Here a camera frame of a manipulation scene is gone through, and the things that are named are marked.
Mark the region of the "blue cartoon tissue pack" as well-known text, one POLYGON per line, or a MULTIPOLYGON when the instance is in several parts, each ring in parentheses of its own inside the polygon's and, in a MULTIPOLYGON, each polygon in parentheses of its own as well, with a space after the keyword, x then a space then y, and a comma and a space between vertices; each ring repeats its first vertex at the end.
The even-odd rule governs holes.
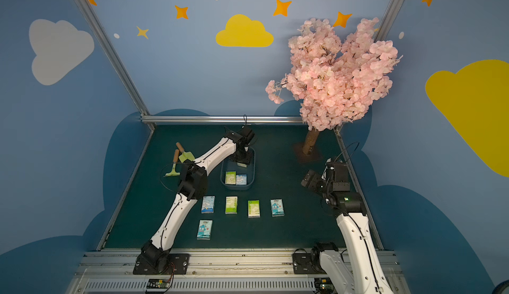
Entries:
POLYGON ((281 199, 270 200, 272 217, 283 217, 285 215, 284 205, 281 199))
POLYGON ((201 213, 212 214, 215 209, 215 196, 204 196, 202 199, 201 213))

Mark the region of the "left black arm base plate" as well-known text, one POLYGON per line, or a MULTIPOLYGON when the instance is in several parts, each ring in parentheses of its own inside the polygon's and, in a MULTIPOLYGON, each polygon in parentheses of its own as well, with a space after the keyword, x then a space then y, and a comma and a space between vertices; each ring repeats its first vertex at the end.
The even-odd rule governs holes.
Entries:
POLYGON ((134 275, 185 275, 189 266, 189 254, 164 253, 160 258, 149 259, 140 254, 133 269, 134 275))

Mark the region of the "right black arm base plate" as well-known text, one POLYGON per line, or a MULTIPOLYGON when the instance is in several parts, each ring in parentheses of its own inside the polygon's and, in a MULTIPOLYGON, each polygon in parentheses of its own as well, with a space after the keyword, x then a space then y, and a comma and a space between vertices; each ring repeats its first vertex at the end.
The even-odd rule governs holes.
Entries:
POLYGON ((295 274, 317 275, 326 274, 314 254, 296 252, 292 255, 292 266, 295 274))

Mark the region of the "blue plastic storage box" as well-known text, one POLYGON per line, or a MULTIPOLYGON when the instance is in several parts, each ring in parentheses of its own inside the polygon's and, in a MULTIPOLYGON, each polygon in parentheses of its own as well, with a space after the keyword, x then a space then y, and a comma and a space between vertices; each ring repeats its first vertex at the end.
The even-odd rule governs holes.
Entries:
POLYGON ((220 181, 229 190, 245 191, 254 183, 256 173, 256 151, 248 149, 251 154, 249 164, 234 162, 227 158, 221 163, 220 181))

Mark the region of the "green white tissue pack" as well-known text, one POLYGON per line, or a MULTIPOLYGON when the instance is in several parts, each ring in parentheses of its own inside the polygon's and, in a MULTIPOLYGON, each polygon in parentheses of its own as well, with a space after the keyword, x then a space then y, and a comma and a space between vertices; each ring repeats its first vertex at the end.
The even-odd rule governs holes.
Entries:
POLYGON ((238 208, 238 197, 227 196, 225 198, 225 214, 227 215, 237 214, 237 208, 238 208))

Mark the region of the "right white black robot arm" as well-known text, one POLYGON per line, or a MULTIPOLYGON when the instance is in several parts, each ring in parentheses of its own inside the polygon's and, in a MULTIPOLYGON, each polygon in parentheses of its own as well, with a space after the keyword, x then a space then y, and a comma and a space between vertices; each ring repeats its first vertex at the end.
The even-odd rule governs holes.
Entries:
POLYGON ((392 293, 372 241, 363 199, 359 193, 335 189, 333 174, 332 169, 327 170, 325 176, 310 170, 301 185, 322 196, 331 207, 343 235, 350 266, 334 243, 318 242, 311 249, 313 269, 330 278, 336 293, 392 293))

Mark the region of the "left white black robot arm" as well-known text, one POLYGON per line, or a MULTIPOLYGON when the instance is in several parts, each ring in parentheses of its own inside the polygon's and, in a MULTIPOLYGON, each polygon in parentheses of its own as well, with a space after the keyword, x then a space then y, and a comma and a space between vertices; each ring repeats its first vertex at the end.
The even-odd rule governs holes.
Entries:
POLYGON ((208 175, 229 158, 249 165, 254 155, 249 146, 255 137, 248 126, 238 132, 227 131, 210 150, 195 160, 184 160, 180 171, 175 200, 156 233, 141 248, 133 273, 135 275, 165 274, 171 267, 170 252, 176 235, 193 206, 205 196, 208 175))

